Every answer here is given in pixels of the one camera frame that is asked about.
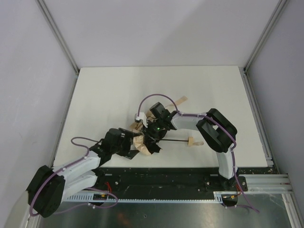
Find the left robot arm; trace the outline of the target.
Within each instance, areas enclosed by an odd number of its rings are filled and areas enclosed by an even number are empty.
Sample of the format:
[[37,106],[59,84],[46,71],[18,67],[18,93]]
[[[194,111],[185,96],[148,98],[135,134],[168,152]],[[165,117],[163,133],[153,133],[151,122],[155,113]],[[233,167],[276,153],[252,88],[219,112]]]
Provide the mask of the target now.
[[44,165],[36,171],[26,189],[30,216],[47,218],[57,211],[63,200],[93,187],[98,179],[94,170],[108,162],[114,154],[128,155],[137,136],[140,133],[111,128],[91,147],[78,144],[75,142],[77,138],[72,138],[71,143],[85,148],[85,154],[63,165],[51,168]]

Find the beige folding umbrella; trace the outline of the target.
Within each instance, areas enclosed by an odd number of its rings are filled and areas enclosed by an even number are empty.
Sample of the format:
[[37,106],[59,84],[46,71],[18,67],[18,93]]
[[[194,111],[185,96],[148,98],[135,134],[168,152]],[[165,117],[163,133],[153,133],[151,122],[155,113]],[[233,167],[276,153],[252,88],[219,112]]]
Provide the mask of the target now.
[[[157,102],[154,106],[152,106],[149,111],[145,112],[147,116],[147,122],[156,122],[161,128],[166,129],[166,132],[172,130],[173,128],[170,126],[169,122],[166,121],[166,118],[169,118],[171,114],[174,114],[178,105],[186,102],[188,98],[186,96],[181,97],[180,99],[173,101],[171,104],[164,107],[161,103]],[[132,132],[141,132],[142,135],[133,138],[133,145],[134,147],[144,155],[151,155],[155,152],[159,153],[161,148],[158,146],[156,149],[147,149],[144,145],[144,136],[146,135],[146,128],[142,123],[137,123],[134,121],[133,124],[130,125],[130,129]]]

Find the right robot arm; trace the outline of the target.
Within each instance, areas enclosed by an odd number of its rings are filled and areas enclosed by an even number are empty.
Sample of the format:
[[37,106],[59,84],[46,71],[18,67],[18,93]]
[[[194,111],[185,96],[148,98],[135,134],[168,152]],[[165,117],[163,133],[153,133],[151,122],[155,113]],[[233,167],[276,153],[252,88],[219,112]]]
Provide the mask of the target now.
[[200,132],[207,145],[217,153],[219,174],[230,180],[237,171],[232,155],[236,147],[236,127],[217,109],[206,113],[188,114],[175,110],[170,112],[157,102],[150,108],[152,120],[143,121],[144,135],[159,142],[168,131],[194,130]]

